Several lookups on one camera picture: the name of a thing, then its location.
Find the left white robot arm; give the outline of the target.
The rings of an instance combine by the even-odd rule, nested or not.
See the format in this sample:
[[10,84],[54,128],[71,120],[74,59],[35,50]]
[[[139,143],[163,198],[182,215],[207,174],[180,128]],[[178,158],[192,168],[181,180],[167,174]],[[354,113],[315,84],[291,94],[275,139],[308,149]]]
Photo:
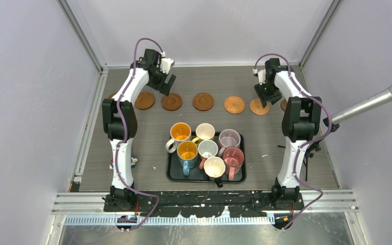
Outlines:
[[111,207],[131,211],[136,205],[136,192],[131,168],[131,147],[137,133],[135,102],[144,86],[169,95],[176,76],[169,72],[174,60],[164,52],[146,49],[134,60],[129,75],[119,91],[102,101],[103,129],[113,153],[113,179],[105,202]]

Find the woven rattan coaster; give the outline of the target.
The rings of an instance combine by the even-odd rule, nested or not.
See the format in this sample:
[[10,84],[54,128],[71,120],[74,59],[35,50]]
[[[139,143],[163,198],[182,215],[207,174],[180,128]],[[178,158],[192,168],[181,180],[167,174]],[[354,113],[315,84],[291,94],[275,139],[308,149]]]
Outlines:
[[265,115],[269,112],[270,106],[266,104],[263,106],[260,99],[253,99],[249,105],[250,110],[256,115]]
[[246,105],[242,98],[238,96],[230,96],[225,99],[224,108],[231,114],[239,114],[245,110]]

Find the white mug orange inside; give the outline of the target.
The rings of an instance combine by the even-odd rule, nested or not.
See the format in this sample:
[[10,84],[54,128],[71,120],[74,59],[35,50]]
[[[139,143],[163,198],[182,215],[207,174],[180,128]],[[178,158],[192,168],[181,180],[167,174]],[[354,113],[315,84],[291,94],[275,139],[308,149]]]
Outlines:
[[170,139],[165,144],[165,149],[168,153],[173,153],[177,150],[178,145],[188,140],[191,137],[191,127],[184,123],[178,122],[170,129]]

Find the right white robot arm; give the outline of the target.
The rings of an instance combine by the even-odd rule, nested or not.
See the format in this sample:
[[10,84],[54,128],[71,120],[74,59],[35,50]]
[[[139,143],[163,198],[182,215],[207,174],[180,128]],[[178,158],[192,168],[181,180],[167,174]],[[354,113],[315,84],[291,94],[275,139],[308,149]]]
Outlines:
[[319,132],[322,104],[320,97],[313,97],[296,81],[290,65],[281,65],[281,58],[274,55],[265,61],[264,69],[253,68],[253,74],[258,78],[254,89],[263,107],[282,98],[287,100],[281,124],[285,153],[270,201],[280,210],[299,199],[300,171],[305,153]]

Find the dark brown wooden coaster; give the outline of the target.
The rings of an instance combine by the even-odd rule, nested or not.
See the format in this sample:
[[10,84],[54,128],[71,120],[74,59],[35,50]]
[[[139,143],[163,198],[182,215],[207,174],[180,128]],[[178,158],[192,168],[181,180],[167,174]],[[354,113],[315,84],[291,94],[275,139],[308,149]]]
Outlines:
[[281,101],[280,107],[281,107],[281,109],[282,109],[283,112],[286,111],[286,107],[287,107],[287,100],[286,100],[286,99],[283,99],[283,100]]

